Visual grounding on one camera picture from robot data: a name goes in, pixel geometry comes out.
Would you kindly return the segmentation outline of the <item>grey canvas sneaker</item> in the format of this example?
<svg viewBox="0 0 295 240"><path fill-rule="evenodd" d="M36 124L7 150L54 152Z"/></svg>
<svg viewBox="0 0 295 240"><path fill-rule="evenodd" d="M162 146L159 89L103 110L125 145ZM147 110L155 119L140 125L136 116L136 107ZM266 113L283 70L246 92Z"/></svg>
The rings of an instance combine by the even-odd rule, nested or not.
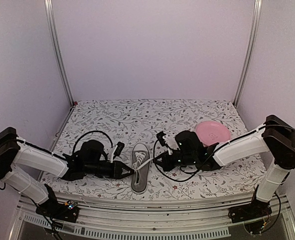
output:
<svg viewBox="0 0 295 240"><path fill-rule="evenodd" d="M131 178L131 189L136 194L142 194L147 188L151 164L148 147L143 143L137 143L132 150L131 161L134 170Z"/></svg>

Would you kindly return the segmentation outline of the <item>white shoelace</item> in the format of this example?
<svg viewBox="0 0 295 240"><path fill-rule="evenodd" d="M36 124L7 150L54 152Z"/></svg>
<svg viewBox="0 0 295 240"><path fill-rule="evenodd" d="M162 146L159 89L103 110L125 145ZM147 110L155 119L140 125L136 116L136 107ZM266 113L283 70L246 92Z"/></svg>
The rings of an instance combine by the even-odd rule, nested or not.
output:
<svg viewBox="0 0 295 240"><path fill-rule="evenodd" d="M134 153L135 162L132 164L132 168L135 172L138 172L140 169L150 164L153 160L152 157L148 155L145 151L136 151Z"/></svg>

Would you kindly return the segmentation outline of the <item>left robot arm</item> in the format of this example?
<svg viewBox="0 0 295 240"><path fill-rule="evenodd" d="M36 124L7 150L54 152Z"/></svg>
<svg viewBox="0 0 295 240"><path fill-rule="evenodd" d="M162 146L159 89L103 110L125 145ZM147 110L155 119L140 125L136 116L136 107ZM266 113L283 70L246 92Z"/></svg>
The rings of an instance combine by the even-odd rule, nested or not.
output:
<svg viewBox="0 0 295 240"><path fill-rule="evenodd" d="M89 140L83 142L79 150L74 148L70 155L58 155L27 142L17 135L15 128L7 127L0 132L0 181L41 205L51 217L58 217L62 206L55 201L52 189L35 180L20 166L50 173L65 181L81 180L86 175L120 180L135 172L115 159L123 148L124 144L118 142L106 153L101 142Z"/></svg>

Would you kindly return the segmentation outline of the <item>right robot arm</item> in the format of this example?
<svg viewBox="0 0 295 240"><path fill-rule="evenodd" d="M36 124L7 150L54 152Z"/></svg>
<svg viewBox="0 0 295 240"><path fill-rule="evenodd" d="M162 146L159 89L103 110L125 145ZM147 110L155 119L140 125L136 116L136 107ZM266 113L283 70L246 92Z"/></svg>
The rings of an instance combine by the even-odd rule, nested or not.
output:
<svg viewBox="0 0 295 240"><path fill-rule="evenodd" d="M167 151L152 156L162 175L174 168L194 166L195 171L190 173L194 177L200 171L212 172L252 156L271 154L272 162L255 189L254 201L246 206L250 218L265 211L265 204L295 169L295 128L276 115L267 116L263 124L243 135L209 146L204 146L197 134L188 130L175 136L177 148L160 138L158 142L167 147Z"/></svg>

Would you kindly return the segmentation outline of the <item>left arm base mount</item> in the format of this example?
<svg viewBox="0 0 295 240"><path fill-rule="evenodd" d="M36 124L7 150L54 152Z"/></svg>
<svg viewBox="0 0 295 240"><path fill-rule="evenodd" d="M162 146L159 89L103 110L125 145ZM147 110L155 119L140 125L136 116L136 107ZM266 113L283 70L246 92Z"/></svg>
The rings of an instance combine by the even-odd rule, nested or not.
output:
<svg viewBox="0 0 295 240"><path fill-rule="evenodd" d="M59 203L52 188L47 184L44 186L48 193L48 199L42 204L37 203L35 212L50 219L76 223L80 212L77 204L70 200L66 203Z"/></svg>

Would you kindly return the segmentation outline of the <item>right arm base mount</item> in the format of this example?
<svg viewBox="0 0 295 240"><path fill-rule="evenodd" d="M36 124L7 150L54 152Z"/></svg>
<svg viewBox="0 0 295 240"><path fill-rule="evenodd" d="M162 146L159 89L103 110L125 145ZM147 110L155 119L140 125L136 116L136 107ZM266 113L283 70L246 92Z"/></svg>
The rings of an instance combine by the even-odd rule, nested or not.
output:
<svg viewBox="0 0 295 240"><path fill-rule="evenodd" d="M251 235L259 235L264 232L271 213L270 202L260 201L255 196L252 197L250 203L228 209L228 217L232 223L243 222L245 230Z"/></svg>

